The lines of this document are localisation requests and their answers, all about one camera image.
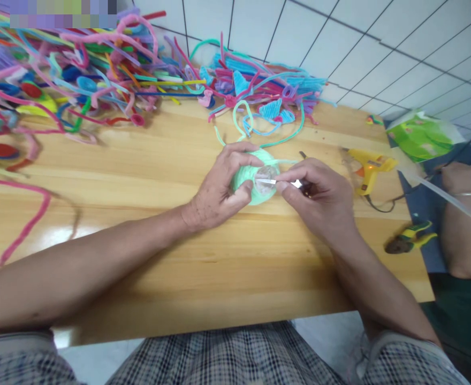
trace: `wooden table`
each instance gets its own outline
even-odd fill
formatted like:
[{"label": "wooden table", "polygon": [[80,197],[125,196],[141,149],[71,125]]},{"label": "wooden table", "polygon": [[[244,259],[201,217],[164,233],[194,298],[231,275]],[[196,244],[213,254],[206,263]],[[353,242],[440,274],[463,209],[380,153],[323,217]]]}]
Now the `wooden table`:
[{"label": "wooden table", "polygon": [[[296,160],[301,160],[298,152],[302,150],[350,177],[339,146],[390,154],[384,128],[367,125],[366,116],[344,106],[321,104],[314,113],[318,126],[306,121],[296,138],[267,150],[275,158]],[[48,121],[32,118],[31,122],[38,126]],[[231,113],[219,117],[216,125],[226,142],[239,137]],[[264,127],[262,121],[258,127]],[[256,136],[252,141],[274,141],[296,127],[286,125],[277,135]],[[207,123],[207,110],[194,101],[184,101],[181,106],[164,101],[148,128],[96,130],[100,146],[79,144],[62,135],[39,136],[41,155],[34,165],[22,170],[30,178],[20,181],[44,187],[61,198],[52,200],[48,213],[11,261],[72,235],[84,236],[187,202],[222,149],[213,125]],[[19,140],[0,138],[18,145]],[[378,176],[374,202],[401,194],[396,171]],[[0,186],[0,254],[40,202],[36,193]],[[421,253],[388,255],[383,249],[393,233],[410,222],[405,200],[399,201],[392,213],[382,214],[355,196],[355,215],[366,241],[415,298],[433,300]],[[246,207],[219,228],[152,258],[69,320],[62,330],[70,332],[70,338],[60,345],[194,332],[352,309],[336,279],[330,251],[276,195],[262,205]]]}]

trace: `bracelet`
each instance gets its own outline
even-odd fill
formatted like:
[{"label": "bracelet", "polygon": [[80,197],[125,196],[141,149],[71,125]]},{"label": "bracelet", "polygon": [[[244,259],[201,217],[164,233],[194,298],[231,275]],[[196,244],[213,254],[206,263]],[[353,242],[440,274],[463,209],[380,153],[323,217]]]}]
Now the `bracelet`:
[{"label": "bracelet", "polygon": [[452,194],[453,196],[471,196],[471,192],[461,192],[459,194]]}]

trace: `green yarn ball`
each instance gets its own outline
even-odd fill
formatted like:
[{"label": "green yarn ball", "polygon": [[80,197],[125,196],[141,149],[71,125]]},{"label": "green yarn ball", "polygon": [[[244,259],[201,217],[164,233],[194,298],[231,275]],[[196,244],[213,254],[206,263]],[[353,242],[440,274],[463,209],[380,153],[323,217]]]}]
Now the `green yarn ball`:
[{"label": "green yarn ball", "polygon": [[278,174],[280,174],[278,163],[281,161],[276,160],[269,152],[263,149],[250,152],[250,154],[259,158],[264,163],[264,166],[241,167],[232,178],[232,189],[236,191],[243,182],[250,179],[253,181],[252,201],[250,202],[250,205],[259,205],[270,199],[275,194],[276,189],[273,184],[255,182],[255,179],[274,179]]}]

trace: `craft knife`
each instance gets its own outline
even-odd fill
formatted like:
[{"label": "craft knife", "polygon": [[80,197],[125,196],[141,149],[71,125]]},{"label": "craft knife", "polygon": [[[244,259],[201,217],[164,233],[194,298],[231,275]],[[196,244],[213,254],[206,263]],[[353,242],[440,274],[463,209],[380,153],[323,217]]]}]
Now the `craft knife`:
[{"label": "craft knife", "polygon": [[[277,181],[275,179],[255,179],[255,182],[267,183],[267,184],[276,184]],[[303,193],[303,195],[310,197],[310,188],[312,187],[312,183],[302,180],[296,179],[294,182],[289,182],[297,189]]]}]

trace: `person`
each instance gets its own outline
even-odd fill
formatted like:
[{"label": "person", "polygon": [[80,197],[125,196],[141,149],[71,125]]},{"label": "person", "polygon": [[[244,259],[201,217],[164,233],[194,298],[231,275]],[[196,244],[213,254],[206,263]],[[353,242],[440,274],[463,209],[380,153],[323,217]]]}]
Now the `person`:
[{"label": "person", "polygon": [[[220,226],[245,207],[253,182],[236,191],[230,182],[242,166],[263,166],[249,153],[257,149],[248,142],[225,146],[198,193],[183,206],[58,244],[0,269],[0,383],[75,383],[49,327],[160,250]],[[311,198],[288,183],[296,179],[313,184]],[[285,201],[330,247],[340,283],[373,342],[362,382],[467,383],[441,349],[413,295],[360,236],[348,181],[312,158],[277,181]],[[344,381],[283,321],[146,339],[109,383]]]},{"label": "person", "polygon": [[[471,166],[449,164],[442,169],[442,183],[471,210]],[[422,308],[444,350],[471,382],[471,217],[446,204],[441,238],[448,272],[429,274],[436,301]]]}]

